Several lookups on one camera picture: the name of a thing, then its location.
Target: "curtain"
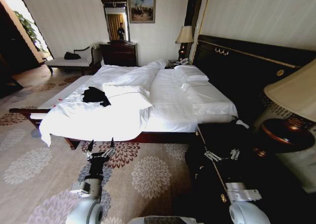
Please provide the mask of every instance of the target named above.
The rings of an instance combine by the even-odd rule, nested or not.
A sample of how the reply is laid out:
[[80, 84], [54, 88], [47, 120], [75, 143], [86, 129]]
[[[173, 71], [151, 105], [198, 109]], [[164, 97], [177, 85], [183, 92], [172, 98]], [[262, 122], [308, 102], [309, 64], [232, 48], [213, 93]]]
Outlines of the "curtain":
[[123, 28], [126, 32], [123, 14], [107, 14], [107, 17], [109, 22], [109, 34], [111, 35], [111, 40], [118, 40], [118, 29], [120, 23], [123, 23]]

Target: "lamp base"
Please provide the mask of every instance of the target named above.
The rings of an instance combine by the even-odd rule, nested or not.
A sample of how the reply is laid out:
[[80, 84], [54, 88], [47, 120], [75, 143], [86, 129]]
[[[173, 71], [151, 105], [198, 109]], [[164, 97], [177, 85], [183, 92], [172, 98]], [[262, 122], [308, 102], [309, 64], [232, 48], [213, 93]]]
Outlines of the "lamp base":
[[310, 148], [315, 138], [305, 128], [297, 127], [289, 119], [267, 119], [262, 122], [259, 134], [261, 141], [254, 151], [259, 156], [266, 156], [267, 152], [283, 153], [300, 151]]
[[179, 52], [179, 61], [183, 60], [187, 54], [187, 43], [181, 43]]

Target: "bedside lamp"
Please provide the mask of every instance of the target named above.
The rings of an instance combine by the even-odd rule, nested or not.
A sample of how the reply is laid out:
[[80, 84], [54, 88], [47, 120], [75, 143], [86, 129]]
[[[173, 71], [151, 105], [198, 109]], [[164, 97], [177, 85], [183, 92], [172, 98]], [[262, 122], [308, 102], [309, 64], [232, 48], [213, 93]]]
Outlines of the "bedside lamp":
[[269, 138], [269, 144], [255, 148], [257, 154], [265, 156], [265, 149], [292, 152], [313, 146], [315, 138], [308, 129], [316, 122], [316, 59], [288, 77], [266, 86], [264, 92], [293, 115], [285, 120], [267, 119], [261, 124], [259, 132]]
[[176, 39], [176, 43], [181, 43], [179, 50], [179, 61], [183, 60], [186, 56], [186, 48], [189, 42], [193, 42], [192, 26], [181, 27], [180, 34]]

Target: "framed painting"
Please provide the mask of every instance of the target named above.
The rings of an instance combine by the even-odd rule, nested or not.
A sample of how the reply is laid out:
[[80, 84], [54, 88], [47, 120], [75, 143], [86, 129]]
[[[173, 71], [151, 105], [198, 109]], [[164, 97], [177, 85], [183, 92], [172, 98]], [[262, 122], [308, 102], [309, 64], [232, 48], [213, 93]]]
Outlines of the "framed painting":
[[130, 23], [155, 23], [156, 0], [128, 0]]

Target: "carpet pattern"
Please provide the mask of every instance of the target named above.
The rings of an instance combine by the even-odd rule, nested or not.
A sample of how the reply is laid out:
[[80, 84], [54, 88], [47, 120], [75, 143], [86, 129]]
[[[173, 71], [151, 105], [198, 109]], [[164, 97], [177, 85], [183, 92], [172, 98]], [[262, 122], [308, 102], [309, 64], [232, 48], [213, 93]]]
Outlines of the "carpet pattern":
[[[52, 136], [47, 147], [37, 129], [9, 108], [36, 108], [79, 77], [46, 67], [21, 77], [31, 85], [0, 99], [0, 223], [63, 224], [79, 201], [72, 183], [83, 181], [90, 164], [82, 142], [73, 151], [63, 138]], [[93, 152], [110, 144], [95, 142]], [[117, 153], [103, 168], [102, 224], [125, 224], [147, 215], [172, 215], [173, 200], [190, 191], [185, 144], [116, 142]]]

